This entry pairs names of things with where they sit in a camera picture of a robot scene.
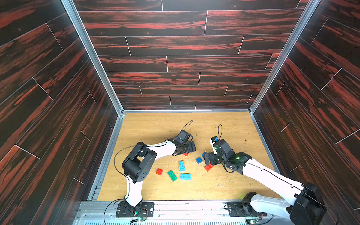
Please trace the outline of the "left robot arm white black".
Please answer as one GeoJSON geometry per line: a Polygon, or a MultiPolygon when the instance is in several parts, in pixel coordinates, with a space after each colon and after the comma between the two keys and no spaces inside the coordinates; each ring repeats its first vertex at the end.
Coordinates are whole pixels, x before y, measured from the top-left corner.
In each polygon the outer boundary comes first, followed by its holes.
{"type": "Polygon", "coordinates": [[[166,156],[179,156],[196,151],[193,136],[181,130],[173,138],[158,144],[137,143],[122,163],[127,178],[127,194],[124,201],[130,207],[137,207],[143,200],[143,180],[149,175],[154,162],[166,156]]]}

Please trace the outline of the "red long lego brick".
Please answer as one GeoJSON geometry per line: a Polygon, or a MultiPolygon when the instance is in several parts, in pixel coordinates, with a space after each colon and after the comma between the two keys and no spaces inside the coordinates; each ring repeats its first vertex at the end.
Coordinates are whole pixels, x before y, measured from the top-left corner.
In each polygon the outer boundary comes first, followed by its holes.
{"type": "Polygon", "coordinates": [[[210,171],[212,168],[213,168],[212,165],[206,165],[206,166],[204,166],[204,169],[205,169],[207,172],[210,171]]]}

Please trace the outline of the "cyan lego brick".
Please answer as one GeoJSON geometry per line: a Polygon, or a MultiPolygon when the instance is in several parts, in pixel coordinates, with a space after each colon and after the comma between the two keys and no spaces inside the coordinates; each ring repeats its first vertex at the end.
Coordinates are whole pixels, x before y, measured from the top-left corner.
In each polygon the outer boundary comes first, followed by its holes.
{"type": "Polygon", "coordinates": [[[185,180],[185,181],[190,181],[191,180],[191,174],[190,173],[181,173],[180,174],[180,179],[185,180]]]}
{"type": "Polygon", "coordinates": [[[185,171],[185,163],[184,163],[184,161],[179,161],[179,171],[180,172],[185,171]]]}

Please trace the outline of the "green long lego brick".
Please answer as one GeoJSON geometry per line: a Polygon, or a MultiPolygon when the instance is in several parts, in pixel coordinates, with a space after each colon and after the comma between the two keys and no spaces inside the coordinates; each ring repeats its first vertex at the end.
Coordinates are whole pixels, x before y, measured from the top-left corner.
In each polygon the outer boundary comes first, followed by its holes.
{"type": "Polygon", "coordinates": [[[178,179],[176,174],[173,171],[169,171],[167,174],[170,177],[172,182],[175,182],[178,179]]]}

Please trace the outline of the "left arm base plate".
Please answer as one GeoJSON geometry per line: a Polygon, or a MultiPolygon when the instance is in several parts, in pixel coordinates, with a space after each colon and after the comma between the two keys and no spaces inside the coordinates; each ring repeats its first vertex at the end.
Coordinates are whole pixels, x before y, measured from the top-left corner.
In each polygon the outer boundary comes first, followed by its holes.
{"type": "Polygon", "coordinates": [[[136,206],[128,202],[120,202],[116,210],[116,218],[152,218],[154,214],[154,202],[141,201],[136,206]]]}

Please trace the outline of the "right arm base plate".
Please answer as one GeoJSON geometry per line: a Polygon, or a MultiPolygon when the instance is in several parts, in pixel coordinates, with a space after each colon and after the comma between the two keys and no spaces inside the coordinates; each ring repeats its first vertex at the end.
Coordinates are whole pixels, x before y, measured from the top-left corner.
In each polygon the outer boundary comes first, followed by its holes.
{"type": "Polygon", "coordinates": [[[254,208],[248,203],[227,202],[224,209],[228,211],[230,217],[265,217],[267,213],[256,212],[254,208]]]}

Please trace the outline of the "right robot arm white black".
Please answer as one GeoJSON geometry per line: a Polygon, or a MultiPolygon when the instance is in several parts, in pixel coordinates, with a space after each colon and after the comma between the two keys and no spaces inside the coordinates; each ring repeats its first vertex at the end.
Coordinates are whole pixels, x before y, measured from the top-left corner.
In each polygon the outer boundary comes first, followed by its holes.
{"type": "Polygon", "coordinates": [[[291,180],[265,167],[244,152],[235,153],[224,139],[212,137],[210,144],[213,151],[205,153],[206,165],[222,165],[227,172],[237,172],[252,178],[280,196],[272,198],[249,192],[241,202],[228,204],[230,216],[259,217],[272,214],[288,219],[295,225],[321,223],[327,210],[316,185],[291,180]]]}

